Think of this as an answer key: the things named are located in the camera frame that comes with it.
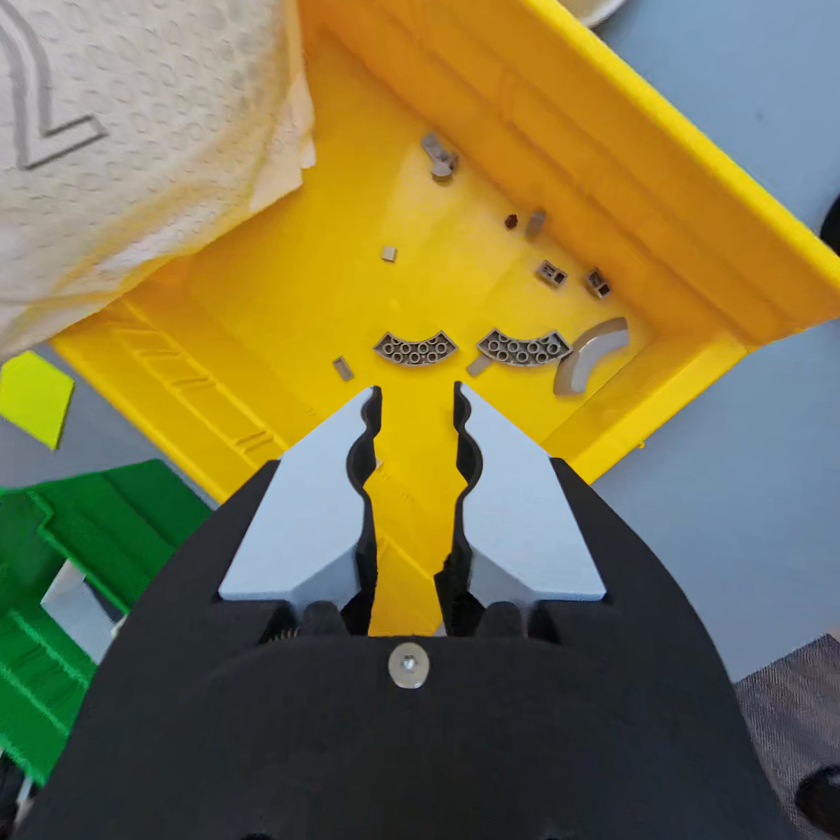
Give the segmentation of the white round object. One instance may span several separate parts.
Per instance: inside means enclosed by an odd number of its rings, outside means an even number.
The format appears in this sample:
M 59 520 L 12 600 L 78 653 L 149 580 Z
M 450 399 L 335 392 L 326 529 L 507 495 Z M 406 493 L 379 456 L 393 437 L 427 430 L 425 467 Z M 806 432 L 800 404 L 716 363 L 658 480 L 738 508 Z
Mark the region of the white round object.
M 562 5 L 588 29 L 594 29 L 612 18 L 628 1 L 562 1 Z

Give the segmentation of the yellow plastic bin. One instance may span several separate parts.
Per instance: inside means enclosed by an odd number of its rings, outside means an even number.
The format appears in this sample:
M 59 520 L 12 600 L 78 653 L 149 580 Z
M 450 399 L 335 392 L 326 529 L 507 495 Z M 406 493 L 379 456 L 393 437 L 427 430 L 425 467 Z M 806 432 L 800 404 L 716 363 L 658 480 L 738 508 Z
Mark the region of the yellow plastic bin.
M 303 186 L 52 345 L 220 502 L 380 386 L 371 633 L 431 634 L 465 486 L 456 381 L 591 483 L 748 353 L 836 318 L 838 258 L 557 2 L 299 14 L 317 152 Z M 458 154 L 449 182 L 431 176 L 429 132 Z M 536 277 L 544 259 L 562 287 Z M 616 317 L 629 345 L 582 396 L 553 394 L 555 364 L 466 372 L 492 329 L 571 343 Z M 438 364 L 373 351 L 437 331 L 458 345 Z

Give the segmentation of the lime green paper piece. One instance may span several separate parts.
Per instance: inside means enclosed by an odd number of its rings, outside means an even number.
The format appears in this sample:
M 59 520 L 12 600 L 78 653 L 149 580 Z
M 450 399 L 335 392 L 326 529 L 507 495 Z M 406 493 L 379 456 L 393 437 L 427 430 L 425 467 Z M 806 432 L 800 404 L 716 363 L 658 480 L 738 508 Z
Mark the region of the lime green paper piece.
M 5 362 L 1 371 L 1 417 L 51 451 L 60 445 L 73 378 L 27 351 Z

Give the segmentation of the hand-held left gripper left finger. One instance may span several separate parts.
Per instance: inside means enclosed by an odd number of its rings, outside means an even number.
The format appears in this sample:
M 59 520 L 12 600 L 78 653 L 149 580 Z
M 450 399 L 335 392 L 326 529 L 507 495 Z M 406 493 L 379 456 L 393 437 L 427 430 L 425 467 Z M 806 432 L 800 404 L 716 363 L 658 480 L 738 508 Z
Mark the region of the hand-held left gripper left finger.
M 302 619 L 331 603 L 351 635 L 370 632 L 377 584 L 372 501 L 382 390 L 364 388 L 278 460 L 218 588 L 225 602 L 285 602 Z

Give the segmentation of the grey woven cloth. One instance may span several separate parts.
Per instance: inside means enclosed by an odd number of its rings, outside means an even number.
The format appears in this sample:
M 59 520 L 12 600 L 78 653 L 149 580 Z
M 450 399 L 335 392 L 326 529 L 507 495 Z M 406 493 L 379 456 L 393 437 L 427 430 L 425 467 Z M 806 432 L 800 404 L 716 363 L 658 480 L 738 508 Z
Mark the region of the grey woven cloth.
M 734 688 L 763 771 L 795 836 L 832 838 L 799 804 L 804 782 L 838 768 L 838 640 L 823 635 L 744 677 Z

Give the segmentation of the grey lego arch piece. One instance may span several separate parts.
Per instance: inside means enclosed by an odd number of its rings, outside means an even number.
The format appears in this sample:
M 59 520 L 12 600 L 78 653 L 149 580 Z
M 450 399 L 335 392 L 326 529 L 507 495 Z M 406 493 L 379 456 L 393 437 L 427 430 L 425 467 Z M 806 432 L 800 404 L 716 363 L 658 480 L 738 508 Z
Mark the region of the grey lego arch piece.
M 584 331 L 573 342 L 572 350 L 561 362 L 553 380 L 555 396 L 585 394 L 595 368 L 604 359 L 627 347 L 629 329 L 625 318 L 613 318 Z

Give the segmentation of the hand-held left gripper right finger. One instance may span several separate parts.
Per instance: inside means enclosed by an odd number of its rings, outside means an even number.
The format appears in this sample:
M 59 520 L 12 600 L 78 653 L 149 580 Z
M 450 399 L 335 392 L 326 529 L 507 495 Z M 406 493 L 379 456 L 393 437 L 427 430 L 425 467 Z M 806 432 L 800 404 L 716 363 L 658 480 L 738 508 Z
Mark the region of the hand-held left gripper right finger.
M 606 585 L 548 452 L 461 381 L 453 423 L 465 488 L 434 578 L 446 634 L 472 635 L 499 602 L 528 623 L 544 602 L 603 601 Z

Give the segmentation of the white paper bag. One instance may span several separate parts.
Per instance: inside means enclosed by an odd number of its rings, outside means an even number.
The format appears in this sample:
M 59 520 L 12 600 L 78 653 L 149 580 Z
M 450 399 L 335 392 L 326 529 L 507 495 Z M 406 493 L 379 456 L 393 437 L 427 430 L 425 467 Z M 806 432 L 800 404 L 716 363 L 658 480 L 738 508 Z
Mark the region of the white paper bag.
M 299 2 L 1 2 L 2 362 L 303 184 Z

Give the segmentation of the grey curved lego plate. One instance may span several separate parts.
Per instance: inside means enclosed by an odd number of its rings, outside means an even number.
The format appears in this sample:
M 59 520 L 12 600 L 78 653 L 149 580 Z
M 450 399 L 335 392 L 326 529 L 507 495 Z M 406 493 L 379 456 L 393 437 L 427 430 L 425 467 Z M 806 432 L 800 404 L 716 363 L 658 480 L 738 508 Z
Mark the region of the grey curved lego plate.
M 557 330 L 531 339 L 516 339 L 493 329 L 476 345 L 478 351 L 491 362 L 516 368 L 534 368 L 552 362 L 560 363 L 573 350 Z
M 393 364 L 422 368 L 445 361 L 459 350 L 458 345 L 444 331 L 437 331 L 428 339 L 409 341 L 386 332 L 374 345 L 373 351 Z

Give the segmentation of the grey lego cylinder piece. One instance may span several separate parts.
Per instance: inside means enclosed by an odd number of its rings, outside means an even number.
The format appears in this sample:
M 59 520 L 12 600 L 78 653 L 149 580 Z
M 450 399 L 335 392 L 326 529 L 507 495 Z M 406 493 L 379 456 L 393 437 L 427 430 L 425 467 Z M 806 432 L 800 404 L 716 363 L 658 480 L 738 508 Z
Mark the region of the grey lego cylinder piece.
M 451 181 L 459 167 L 459 155 L 447 150 L 434 132 L 426 133 L 421 147 L 430 160 L 430 174 L 438 183 Z

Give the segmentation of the green plastic bin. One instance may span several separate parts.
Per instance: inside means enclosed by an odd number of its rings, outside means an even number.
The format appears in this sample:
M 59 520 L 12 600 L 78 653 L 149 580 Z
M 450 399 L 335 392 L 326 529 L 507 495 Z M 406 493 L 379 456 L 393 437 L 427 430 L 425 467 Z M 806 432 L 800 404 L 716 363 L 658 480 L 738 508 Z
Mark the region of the green plastic bin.
M 66 745 L 98 665 L 41 602 L 65 566 L 121 619 L 211 510 L 167 465 L 1 491 L 1 742 L 39 785 Z

